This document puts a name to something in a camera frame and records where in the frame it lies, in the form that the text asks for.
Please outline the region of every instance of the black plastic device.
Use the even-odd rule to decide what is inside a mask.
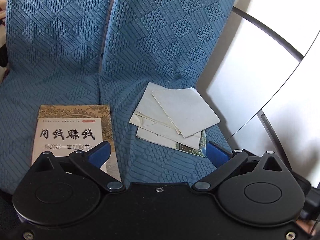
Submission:
[[[42,153],[13,195],[10,239],[309,239],[296,223],[305,194],[275,154],[245,151],[195,182],[132,183],[89,162]]]

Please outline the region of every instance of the seat back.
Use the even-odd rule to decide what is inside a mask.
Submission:
[[[144,74],[195,86],[234,0],[115,0],[102,75]]]
[[[11,69],[32,77],[97,73],[110,0],[8,0]]]

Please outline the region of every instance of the seat cushion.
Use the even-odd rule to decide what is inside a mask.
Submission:
[[[99,104],[110,0],[8,0],[11,72],[0,85],[0,188],[31,163],[40,105]]]
[[[206,158],[136,138],[129,118],[148,82],[195,87],[234,0],[115,0],[100,75],[110,104],[122,180],[194,183],[215,169]],[[207,139],[230,149],[217,126]]]
[[[168,88],[186,88],[184,81],[169,81],[145,74],[102,80],[104,91],[101,103],[111,105],[114,142],[118,158],[120,176],[128,187],[131,182],[189,182],[203,178],[215,166],[207,159],[192,154],[163,147],[136,137],[137,126],[129,124],[129,119],[138,105],[149,82]],[[230,150],[217,125],[206,129],[208,141],[214,141]]]

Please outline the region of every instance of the silver rivet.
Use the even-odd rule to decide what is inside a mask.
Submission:
[[[294,240],[296,238],[296,233],[295,232],[289,232],[287,233],[287,235],[285,236],[286,240]]]
[[[119,181],[112,181],[107,184],[107,187],[108,189],[116,190],[116,189],[121,189],[123,187],[123,184]]]
[[[163,187],[156,187],[156,192],[163,192],[164,188]]]
[[[195,184],[196,189],[208,189],[210,184],[208,182],[200,181]]]
[[[23,238],[25,240],[32,240],[33,239],[33,234],[31,232],[25,232],[25,233],[23,233]]]

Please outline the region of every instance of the paper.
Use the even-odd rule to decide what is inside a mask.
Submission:
[[[100,118],[39,118],[32,151],[33,164],[44,151],[69,156],[76,150],[88,151],[102,142]]]
[[[184,138],[181,134],[177,134],[175,129],[164,126],[160,123],[153,122],[144,117],[133,115],[129,121],[130,123],[141,127],[145,130],[148,130],[152,133],[156,133],[161,135],[167,139],[173,140],[175,142],[182,143],[186,146],[189,146],[193,149],[199,148],[200,138],[196,136],[190,136],[188,138]]]
[[[149,82],[143,96],[135,110],[135,114],[150,119],[152,121],[161,123],[165,126],[174,128],[173,123],[170,121],[168,116],[165,114],[161,106],[152,96],[153,90],[167,90],[162,86]]]
[[[197,156],[201,156],[201,157],[207,157],[206,155],[206,152],[205,152],[205,149],[206,149],[206,136],[205,136],[205,130],[203,130],[201,132],[201,139],[200,139],[200,143],[199,143],[199,148],[197,150],[191,148],[191,147],[188,147],[186,145],[183,145],[181,143],[178,143],[178,142],[175,142],[173,140],[170,140],[168,138],[165,138],[161,135],[158,135],[158,134],[155,134],[155,133],[152,133],[150,131],[147,131],[141,127],[138,128],[138,131],[137,131],[137,137],[142,139],[142,140],[145,140],[145,141],[148,141],[148,142],[151,142],[151,143],[155,143],[155,144],[159,144],[161,146],[165,146],[165,147],[169,147],[169,148],[172,148],[172,149],[175,149],[175,150],[179,150],[179,151],[182,151],[182,152],[186,152],[186,153],[190,153],[190,154],[193,154],[193,155],[197,155]]]
[[[201,133],[197,133],[189,138],[184,138],[181,134],[178,134],[168,116],[152,96],[153,91],[156,90],[168,89],[150,82],[129,123],[193,149],[198,149]]]
[[[184,138],[220,122],[194,88],[158,90],[152,95]]]

